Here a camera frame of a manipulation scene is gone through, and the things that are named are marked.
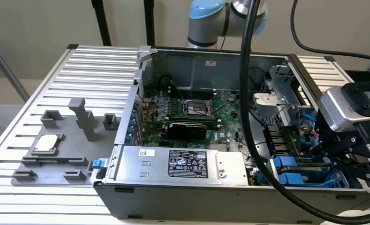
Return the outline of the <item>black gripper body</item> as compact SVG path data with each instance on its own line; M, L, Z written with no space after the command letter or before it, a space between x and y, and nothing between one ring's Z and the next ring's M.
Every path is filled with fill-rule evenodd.
M355 123L348 131L335 132L318 112L315 131L319 134L316 158L327 158L343 173L370 182L370 120Z

